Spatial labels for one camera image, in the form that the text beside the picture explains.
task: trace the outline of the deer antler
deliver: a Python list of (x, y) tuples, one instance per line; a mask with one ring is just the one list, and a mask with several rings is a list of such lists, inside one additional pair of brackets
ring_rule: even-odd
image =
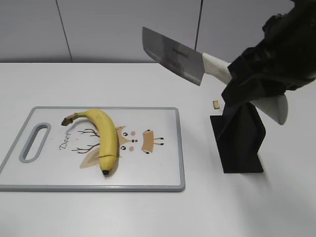
[(79, 154), (85, 154), (85, 153), (88, 153), (89, 151), (91, 151), (94, 147), (99, 146), (99, 145), (100, 145), (100, 143), (95, 144), (95, 145), (87, 145), (88, 147), (90, 147), (88, 149), (82, 149), (82, 148), (76, 147), (76, 149), (72, 150), (72, 151), (77, 151), (77, 153), (79, 153)]
[(81, 132), (81, 134), (84, 134), (84, 133), (93, 133), (92, 135), (90, 135), (90, 137), (100, 137), (100, 135), (98, 135), (98, 133), (92, 129), (92, 128), (87, 128), (85, 129), (84, 131), (78, 131), (78, 132)]

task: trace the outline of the deer ear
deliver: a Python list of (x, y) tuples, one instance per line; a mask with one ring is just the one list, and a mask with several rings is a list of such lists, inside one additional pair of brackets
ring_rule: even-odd
[(123, 130), (123, 128), (125, 128), (126, 126), (121, 126), (121, 127), (116, 127), (115, 129), (117, 130), (117, 131), (119, 131), (119, 130)]
[(99, 164), (99, 151), (100, 148), (92, 150), (84, 158), (83, 162), (80, 165), (80, 169), (88, 168), (94, 165)]

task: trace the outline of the white wall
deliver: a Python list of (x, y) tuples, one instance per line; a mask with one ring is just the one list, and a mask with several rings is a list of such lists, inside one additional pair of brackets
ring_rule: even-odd
[(0, 62), (70, 62), (55, 0), (0, 1)]
[(194, 47), (198, 0), (59, 0), (74, 62), (148, 62), (142, 27)]
[(290, 0), (204, 0), (197, 51), (232, 62), (263, 39), (271, 16), (293, 7)]

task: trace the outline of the deer illustration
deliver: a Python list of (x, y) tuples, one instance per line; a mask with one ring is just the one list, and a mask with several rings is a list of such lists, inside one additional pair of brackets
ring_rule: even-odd
[(163, 137), (160, 138), (154, 138), (154, 131), (150, 131), (149, 129), (143, 132), (143, 146), (142, 146), (142, 151), (145, 152), (146, 154), (149, 154), (153, 152), (154, 150), (154, 144), (155, 145), (160, 145), (162, 146), (163, 143), (156, 143), (155, 140), (163, 140)]
[[(126, 150), (126, 146), (124, 146), (124, 144), (126, 143), (134, 143), (134, 142), (138, 142), (137, 139), (127, 139), (126, 137), (129, 135), (127, 132), (123, 132), (123, 129), (126, 126), (120, 126), (120, 127), (116, 127), (117, 130), (117, 134), (118, 134), (118, 155), (119, 155), (119, 151), (120, 150)], [(99, 134), (92, 128), (87, 128), (83, 131), (78, 131), (81, 134), (85, 134), (85, 133), (91, 133), (90, 137), (100, 137)], [(132, 131), (130, 133), (131, 136), (135, 136), (135, 131)], [(154, 138), (154, 132), (150, 131), (149, 129), (146, 130), (145, 132), (143, 132), (143, 146), (142, 146), (142, 151), (145, 152), (146, 154), (152, 153), (154, 150), (154, 144), (156, 145), (163, 145), (163, 143), (155, 143), (154, 140), (163, 140), (162, 137), (160, 138)], [(87, 145), (89, 148), (83, 149), (83, 148), (78, 148), (76, 147), (76, 149), (72, 150), (72, 151), (76, 151), (79, 154), (87, 154), (87, 156), (84, 158), (83, 162), (80, 165), (80, 168), (88, 168), (94, 165), (97, 165), (99, 163), (99, 150), (100, 148), (96, 148), (93, 150), (93, 148), (99, 146), (100, 143), (97, 143), (95, 145)], [(134, 150), (133, 146), (129, 147), (129, 150), (132, 152)]]

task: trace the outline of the gray cutting board rim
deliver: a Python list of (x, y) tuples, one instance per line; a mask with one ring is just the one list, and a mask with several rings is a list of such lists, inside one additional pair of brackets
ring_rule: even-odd
[(20, 136), (26, 128), (33, 113), (39, 109), (104, 109), (104, 110), (173, 110), (175, 112), (176, 121), (176, 133), (178, 143), (178, 159), (179, 159), (179, 185), (8, 185), (0, 184), (0, 191), (32, 191), (32, 192), (181, 192), (185, 189), (185, 178), (184, 178), (184, 165), (183, 165), (183, 154), (182, 154), (182, 141), (181, 141), (181, 128), (179, 111), (175, 107), (58, 107), (58, 106), (37, 106), (31, 109), (26, 121), (20, 129), (17, 137), (15, 138), (11, 148), (9, 149), (5, 159), (0, 165), (0, 176), (1, 172), (5, 168), (7, 161), (12, 154), (16, 144), (18, 143)]

